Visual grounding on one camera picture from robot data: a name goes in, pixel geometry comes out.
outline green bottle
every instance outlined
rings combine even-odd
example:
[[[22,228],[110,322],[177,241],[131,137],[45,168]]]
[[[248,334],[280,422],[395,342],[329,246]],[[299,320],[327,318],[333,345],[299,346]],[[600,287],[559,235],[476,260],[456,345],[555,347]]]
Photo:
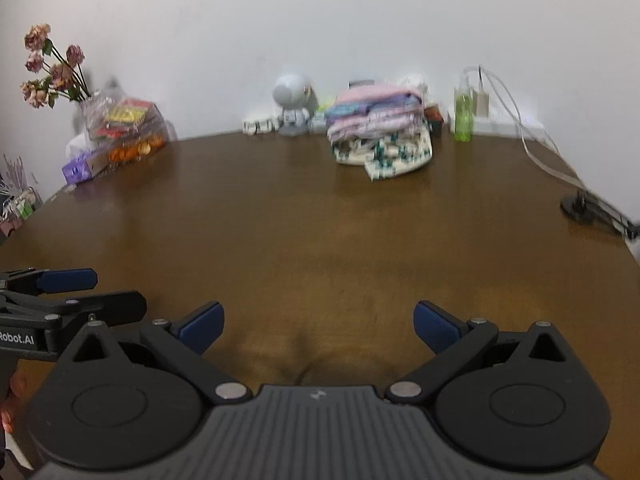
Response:
[[[461,142],[469,142],[474,131],[474,100],[471,95],[468,76],[463,76],[459,88],[456,89],[456,124],[455,138]]]

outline white and green patterned cloth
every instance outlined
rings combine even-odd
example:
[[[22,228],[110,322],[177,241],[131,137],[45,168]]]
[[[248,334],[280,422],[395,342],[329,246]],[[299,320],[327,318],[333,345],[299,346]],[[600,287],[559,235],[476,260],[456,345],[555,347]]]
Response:
[[[371,180],[417,170],[433,155],[426,124],[412,134],[397,132],[378,139],[345,139],[332,144],[332,151],[338,164],[364,166]]]

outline gray ribbed panel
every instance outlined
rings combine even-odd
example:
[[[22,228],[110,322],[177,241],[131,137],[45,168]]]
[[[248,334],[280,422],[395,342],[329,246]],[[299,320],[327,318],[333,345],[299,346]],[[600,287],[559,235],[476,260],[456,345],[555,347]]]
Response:
[[[318,392],[325,395],[318,397]],[[604,476],[586,466],[531,476],[477,465],[449,449],[420,409],[384,402],[370,386],[265,386],[251,402],[213,410],[187,446],[155,464],[111,474],[49,464],[31,478],[602,480]]]

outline astronaut figurine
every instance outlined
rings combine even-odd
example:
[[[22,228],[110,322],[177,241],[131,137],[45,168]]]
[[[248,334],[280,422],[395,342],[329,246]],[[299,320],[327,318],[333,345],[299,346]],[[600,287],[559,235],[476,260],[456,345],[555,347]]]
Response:
[[[311,86],[299,75],[284,75],[276,82],[273,99],[282,107],[278,118],[282,126],[279,132],[295,136],[309,131],[308,120],[311,115],[305,108],[311,95]]]

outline human hand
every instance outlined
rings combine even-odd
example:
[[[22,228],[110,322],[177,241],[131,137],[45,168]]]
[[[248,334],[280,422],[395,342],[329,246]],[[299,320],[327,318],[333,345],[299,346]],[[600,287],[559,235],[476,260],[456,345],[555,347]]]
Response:
[[[7,433],[13,433],[15,419],[20,409],[20,397],[27,389],[26,379],[20,370],[16,370],[9,380],[9,393],[5,400],[0,402],[0,418],[2,427]]]

